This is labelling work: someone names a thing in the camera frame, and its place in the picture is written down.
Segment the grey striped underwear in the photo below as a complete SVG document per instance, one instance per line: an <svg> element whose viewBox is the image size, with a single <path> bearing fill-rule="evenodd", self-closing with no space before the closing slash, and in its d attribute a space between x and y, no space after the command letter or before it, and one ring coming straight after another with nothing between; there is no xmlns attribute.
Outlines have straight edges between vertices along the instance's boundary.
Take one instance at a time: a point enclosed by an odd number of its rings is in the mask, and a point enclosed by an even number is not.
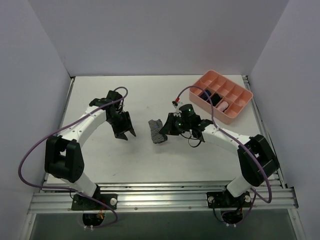
<svg viewBox="0 0 320 240"><path fill-rule="evenodd" d="M163 128L163 123L160 119L149 120L148 125L150 128L151 140L154 144L161 144L168 140L168 137L164 134L160 134L160 130Z"/></svg>

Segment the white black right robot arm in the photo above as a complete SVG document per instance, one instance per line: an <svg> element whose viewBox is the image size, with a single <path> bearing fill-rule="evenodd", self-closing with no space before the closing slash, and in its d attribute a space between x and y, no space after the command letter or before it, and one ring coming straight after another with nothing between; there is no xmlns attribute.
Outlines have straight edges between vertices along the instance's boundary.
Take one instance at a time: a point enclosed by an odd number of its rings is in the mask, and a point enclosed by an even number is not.
<svg viewBox="0 0 320 240"><path fill-rule="evenodd" d="M172 105L175 112L168 114L159 131L161 135L178 136L188 132L201 143L214 144L238 157L241 174L226 185L222 193L225 205L234 206L244 192L259 187L279 169L278 158L263 135L247 136L221 128L212 120L201 119L192 104L174 100Z"/></svg>

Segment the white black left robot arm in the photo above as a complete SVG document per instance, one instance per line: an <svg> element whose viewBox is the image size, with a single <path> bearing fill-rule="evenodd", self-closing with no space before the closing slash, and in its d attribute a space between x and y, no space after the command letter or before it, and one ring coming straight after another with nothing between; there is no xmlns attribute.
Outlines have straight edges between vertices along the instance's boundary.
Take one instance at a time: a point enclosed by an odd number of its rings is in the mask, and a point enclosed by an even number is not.
<svg viewBox="0 0 320 240"><path fill-rule="evenodd" d="M111 126L116 139L128 140L127 132L136 135L130 114L124 110L124 99L117 89L109 90L106 97L94 98L78 120L48 137L45 143L45 172L84 196L82 202L90 210L100 206L101 192L85 174L82 147L104 123Z"/></svg>

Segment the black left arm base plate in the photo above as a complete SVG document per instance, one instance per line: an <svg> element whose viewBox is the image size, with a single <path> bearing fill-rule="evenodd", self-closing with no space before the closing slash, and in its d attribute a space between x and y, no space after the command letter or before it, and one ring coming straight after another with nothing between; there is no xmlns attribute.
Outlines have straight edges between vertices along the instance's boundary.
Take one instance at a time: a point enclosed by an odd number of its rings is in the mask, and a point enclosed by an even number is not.
<svg viewBox="0 0 320 240"><path fill-rule="evenodd" d="M98 201L105 204L112 210L117 209L118 195L115 193L102 194ZM71 210L72 211L98 211L107 210L108 208L101 205L96 200L91 200L87 197L75 194L73 196Z"/></svg>

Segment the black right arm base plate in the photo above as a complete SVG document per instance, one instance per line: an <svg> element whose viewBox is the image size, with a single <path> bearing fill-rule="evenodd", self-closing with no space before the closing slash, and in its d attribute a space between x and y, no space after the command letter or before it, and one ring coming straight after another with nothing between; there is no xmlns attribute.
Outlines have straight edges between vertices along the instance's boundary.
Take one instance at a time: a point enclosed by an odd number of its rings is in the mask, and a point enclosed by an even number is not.
<svg viewBox="0 0 320 240"><path fill-rule="evenodd" d="M206 193L207 206L210 209L240 209L248 208L252 199L248 191L238 197L233 197L229 192L211 191Z"/></svg>

